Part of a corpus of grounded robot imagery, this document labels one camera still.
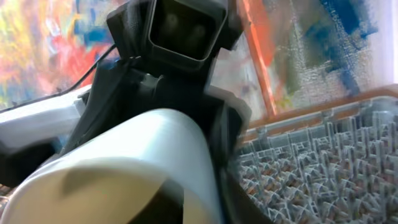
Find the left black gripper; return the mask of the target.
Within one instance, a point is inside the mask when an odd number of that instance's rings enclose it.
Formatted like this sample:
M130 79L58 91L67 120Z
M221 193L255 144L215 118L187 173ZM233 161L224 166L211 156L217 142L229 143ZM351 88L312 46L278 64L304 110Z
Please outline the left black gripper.
M194 62L149 44L152 2L128 1L108 14L106 23L120 58L98 61L86 109L62 154L145 111L170 108L199 125L215 169L225 170L249 108L210 81L219 52L231 50L243 32L238 6L227 1L228 15L209 57Z

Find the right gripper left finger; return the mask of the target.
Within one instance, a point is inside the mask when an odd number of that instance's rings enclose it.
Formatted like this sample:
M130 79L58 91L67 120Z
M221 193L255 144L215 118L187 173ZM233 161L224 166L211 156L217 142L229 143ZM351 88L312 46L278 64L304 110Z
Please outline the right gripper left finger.
M181 187L161 187L128 224L182 224L183 193Z

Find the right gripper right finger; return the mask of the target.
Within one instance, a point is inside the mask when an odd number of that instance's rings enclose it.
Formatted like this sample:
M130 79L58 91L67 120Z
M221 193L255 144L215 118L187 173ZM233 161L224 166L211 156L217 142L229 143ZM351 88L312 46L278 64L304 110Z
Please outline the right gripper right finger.
M225 223L273 224L273 221L255 206L231 174L219 175L218 191Z

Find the white cup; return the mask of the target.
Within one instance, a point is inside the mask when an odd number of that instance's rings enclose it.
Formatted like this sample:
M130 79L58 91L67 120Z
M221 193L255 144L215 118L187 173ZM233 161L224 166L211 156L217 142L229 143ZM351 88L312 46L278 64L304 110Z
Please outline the white cup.
M205 136L171 109L133 117L42 166L1 222L128 223L161 187L183 189L183 223L224 223Z

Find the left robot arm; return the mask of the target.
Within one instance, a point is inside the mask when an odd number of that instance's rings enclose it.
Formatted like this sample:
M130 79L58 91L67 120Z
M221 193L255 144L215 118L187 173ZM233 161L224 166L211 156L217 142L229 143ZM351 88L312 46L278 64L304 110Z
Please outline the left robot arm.
M216 57L243 32L235 1L128 1L106 17L119 58L102 55L91 88L65 90L1 113L1 183L19 185L69 135L66 154L142 113L172 109L203 131L216 170L225 168L250 110L210 87Z

